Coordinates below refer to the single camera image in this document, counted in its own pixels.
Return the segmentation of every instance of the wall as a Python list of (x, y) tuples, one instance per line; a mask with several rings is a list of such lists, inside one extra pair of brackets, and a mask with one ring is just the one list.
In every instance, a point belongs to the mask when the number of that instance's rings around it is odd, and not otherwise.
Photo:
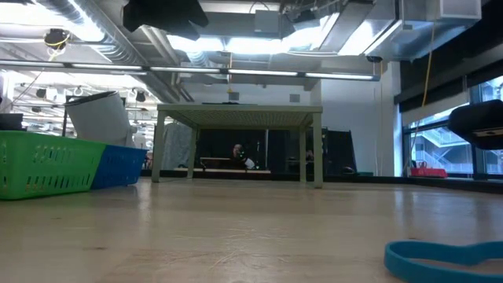
[(351, 131), (358, 171), (401, 174), (401, 117), (393, 103), (400, 91), (399, 78), (399, 65), (390, 63), (381, 82), (321, 82), (323, 127)]
[[(222, 103), (229, 101), (225, 84), (205, 86), (201, 83), (186, 83), (185, 89), (197, 104)], [(256, 86), (252, 84), (233, 84), (232, 91), (240, 93), (240, 104), (256, 105), (309, 105), (310, 92), (304, 91), (302, 86)], [(290, 94), (300, 94), (300, 103), (290, 103)]]

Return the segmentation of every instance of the red object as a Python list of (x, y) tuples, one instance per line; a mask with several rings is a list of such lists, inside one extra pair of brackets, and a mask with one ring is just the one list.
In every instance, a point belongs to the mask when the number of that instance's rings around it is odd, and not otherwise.
[(410, 168), (410, 175), (413, 177), (447, 178), (445, 169), (426, 168), (426, 165), (426, 162), (422, 162), (419, 168)]

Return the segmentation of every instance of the person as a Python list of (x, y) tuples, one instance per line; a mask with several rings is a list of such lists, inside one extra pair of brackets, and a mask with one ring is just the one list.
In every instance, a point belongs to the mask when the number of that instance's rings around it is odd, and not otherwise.
[(248, 158), (246, 152), (243, 149), (243, 146), (240, 144), (234, 145), (232, 161), (239, 167), (245, 167), (246, 169), (253, 169), (255, 167), (255, 163)]

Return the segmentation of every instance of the ceiling light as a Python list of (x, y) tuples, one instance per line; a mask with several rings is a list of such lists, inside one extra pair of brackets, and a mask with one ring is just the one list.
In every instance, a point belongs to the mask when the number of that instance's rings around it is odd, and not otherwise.
[(240, 70), (230, 69), (229, 74), (233, 75), (279, 75), (279, 76), (297, 76), (297, 72), (281, 71), (262, 71), (262, 70)]
[(280, 39), (232, 38), (226, 51), (238, 54), (278, 54), (288, 51)]
[(150, 70), (158, 72), (186, 72), (186, 73), (202, 73), (202, 74), (220, 73), (220, 69), (217, 68), (151, 67)]
[(56, 62), (37, 62), (37, 61), (15, 61), (15, 60), (0, 60), (0, 65), (4, 66), (26, 66), (26, 67), (43, 67), (43, 68), (58, 68), (64, 67), (63, 63)]
[(326, 16), (320, 19), (320, 25), (322, 26), (318, 36), (311, 44), (311, 50), (320, 48), (321, 44), (325, 41), (329, 32), (332, 30), (333, 26), (336, 24), (337, 19), (339, 19), (340, 13), (333, 13), (330, 16)]
[(373, 75), (350, 75), (350, 74), (324, 74), (324, 73), (306, 73), (307, 78), (314, 79), (353, 79), (353, 80), (374, 80)]
[(398, 28), (402, 26), (402, 20), (398, 20), (393, 26), (391, 26), (390, 29), (388, 29), (386, 32), (384, 32), (383, 35), (381, 35), (367, 50), (365, 50), (365, 55), (369, 55), (372, 53), (379, 45), (381, 45), (384, 40), (386, 40), (390, 35), (393, 34)]
[(91, 69), (104, 69), (104, 70), (118, 70), (118, 71), (140, 71), (141, 66), (128, 66), (128, 65), (118, 65), (118, 64), (72, 64), (75, 68), (91, 68)]
[(177, 35), (168, 35), (167, 40), (170, 42), (173, 49), (185, 52), (224, 50), (222, 40), (219, 38), (201, 37), (193, 41)]
[(369, 48), (373, 40), (372, 25), (368, 21), (364, 21), (346, 41), (343, 48), (338, 52), (338, 55), (358, 56)]

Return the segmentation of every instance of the white table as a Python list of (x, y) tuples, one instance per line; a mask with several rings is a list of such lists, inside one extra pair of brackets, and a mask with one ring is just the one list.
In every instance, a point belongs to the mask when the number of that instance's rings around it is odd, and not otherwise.
[[(164, 153), (164, 120), (171, 117), (193, 130), (190, 142), (188, 178), (193, 177), (197, 133), (203, 129), (298, 130), (300, 163), (306, 163), (306, 129), (313, 125), (314, 187), (323, 186), (321, 106), (261, 105), (157, 105), (152, 182), (158, 182)], [(306, 181), (306, 167), (300, 166), (300, 181)]]

